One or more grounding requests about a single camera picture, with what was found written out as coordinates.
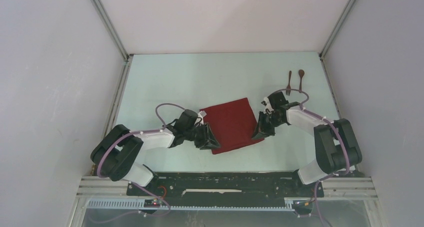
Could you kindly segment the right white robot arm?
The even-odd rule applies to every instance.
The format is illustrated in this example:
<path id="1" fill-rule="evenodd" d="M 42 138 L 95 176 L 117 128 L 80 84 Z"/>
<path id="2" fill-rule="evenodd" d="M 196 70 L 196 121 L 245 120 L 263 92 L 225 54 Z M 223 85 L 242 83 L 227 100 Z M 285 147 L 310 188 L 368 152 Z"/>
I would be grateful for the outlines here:
<path id="1" fill-rule="evenodd" d="M 265 108 L 259 113 L 252 139 L 274 136 L 276 127 L 281 125 L 297 127 L 314 138 L 314 160 L 298 169 L 298 178 L 290 183 L 295 195 L 304 196 L 312 183 L 346 173 L 362 161 L 362 152 L 347 119 L 329 120 L 298 102 L 277 104 L 263 100 L 262 104 Z"/>

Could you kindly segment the red cloth napkin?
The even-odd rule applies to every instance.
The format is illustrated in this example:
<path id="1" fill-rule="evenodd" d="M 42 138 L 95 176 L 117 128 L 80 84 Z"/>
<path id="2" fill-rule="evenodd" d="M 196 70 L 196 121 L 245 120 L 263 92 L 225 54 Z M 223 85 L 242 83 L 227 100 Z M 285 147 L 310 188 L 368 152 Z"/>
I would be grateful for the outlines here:
<path id="1" fill-rule="evenodd" d="M 218 155 L 262 142 L 264 139 L 252 139 L 257 126 L 254 112 L 248 98 L 203 108 L 204 121 L 209 123 L 212 133 L 220 147 L 213 149 Z"/>

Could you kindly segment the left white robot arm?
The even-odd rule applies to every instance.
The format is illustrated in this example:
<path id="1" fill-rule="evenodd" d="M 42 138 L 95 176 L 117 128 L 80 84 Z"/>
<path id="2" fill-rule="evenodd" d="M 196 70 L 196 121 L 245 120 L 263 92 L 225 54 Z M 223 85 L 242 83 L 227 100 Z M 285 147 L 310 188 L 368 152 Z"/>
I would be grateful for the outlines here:
<path id="1" fill-rule="evenodd" d="M 219 149 L 221 145 L 204 121 L 205 116 L 204 111 L 185 109 L 179 118 L 160 129 L 131 131 L 123 124 L 116 125 L 90 154 L 97 176 L 136 183 L 145 195 L 153 195 L 158 189 L 158 177 L 141 162 L 142 151 L 170 149 L 185 141 L 193 142 L 200 150 Z"/>

